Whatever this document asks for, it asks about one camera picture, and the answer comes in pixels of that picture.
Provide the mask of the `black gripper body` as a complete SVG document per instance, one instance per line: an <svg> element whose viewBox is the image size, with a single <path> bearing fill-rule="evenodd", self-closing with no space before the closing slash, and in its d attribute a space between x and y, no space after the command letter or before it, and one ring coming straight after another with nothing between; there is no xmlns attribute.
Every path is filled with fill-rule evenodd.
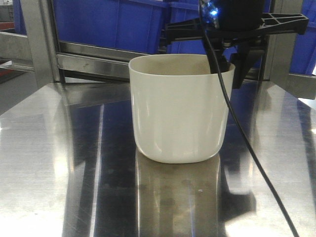
<svg viewBox="0 0 316 237"><path fill-rule="evenodd" d="M263 8L262 0L200 0L197 18L166 25L165 42L202 40L230 47L266 35L305 33L305 15L264 13Z"/></svg>

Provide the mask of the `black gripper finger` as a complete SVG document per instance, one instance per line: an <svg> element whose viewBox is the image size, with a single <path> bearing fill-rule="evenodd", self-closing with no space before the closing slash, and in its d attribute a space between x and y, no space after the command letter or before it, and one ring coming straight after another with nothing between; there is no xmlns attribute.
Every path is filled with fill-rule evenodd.
<svg viewBox="0 0 316 237"><path fill-rule="evenodd" d="M265 45L254 42L244 42L237 45L237 52L231 55L231 63L235 65L233 89L239 89L250 69L265 53Z"/></svg>
<svg viewBox="0 0 316 237"><path fill-rule="evenodd" d="M224 55L225 49L217 45L209 47L209 69L212 74L225 73L235 68Z"/></svg>

